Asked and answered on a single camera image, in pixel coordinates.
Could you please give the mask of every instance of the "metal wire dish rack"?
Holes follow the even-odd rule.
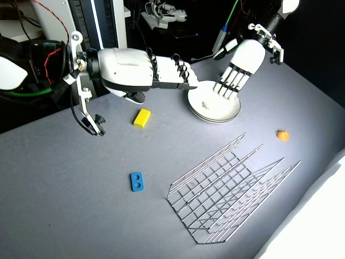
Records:
[[[223,243],[298,167],[301,161],[270,177],[284,158],[251,172],[234,149],[245,133],[170,185],[167,200],[198,244]]]

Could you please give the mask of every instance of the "green cable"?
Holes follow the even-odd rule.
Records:
[[[7,92],[7,94],[11,96],[16,97],[36,97],[36,96],[42,96],[44,94],[52,92],[51,88],[44,89],[42,91],[36,92],[36,93],[16,93],[16,92]]]
[[[231,12],[230,12],[230,14],[229,14],[229,17],[227,18],[225,24],[228,24],[228,22],[230,21],[230,18],[231,18],[231,16],[232,16],[233,11],[235,10],[235,7],[236,7],[237,3],[238,3],[238,0],[236,0],[235,4],[233,4],[232,10],[231,10]]]

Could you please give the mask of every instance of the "blue block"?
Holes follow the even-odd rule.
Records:
[[[132,181],[132,190],[134,192],[144,190],[144,182],[141,173],[130,174],[130,180]]]

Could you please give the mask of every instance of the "gray table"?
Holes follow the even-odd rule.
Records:
[[[227,61],[194,69],[218,79]],[[251,258],[344,142],[345,110],[268,57],[226,124],[196,118],[182,91],[146,97],[145,129],[132,125],[139,106],[107,95],[89,104],[107,120],[102,138],[85,133],[70,110],[0,135],[0,258]],[[277,139],[279,129],[289,142]],[[165,200],[169,185],[244,132],[239,156],[264,144],[250,166],[283,156],[276,172],[302,164],[232,239],[196,245]],[[132,172],[143,173],[143,192],[131,191]]]

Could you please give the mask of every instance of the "white plate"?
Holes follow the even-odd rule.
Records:
[[[217,82],[202,81],[198,88],[188,91],[188,102],[194,114],[209,122],[227,122],[240,110],[238,97],[226,99],[213,91]]]

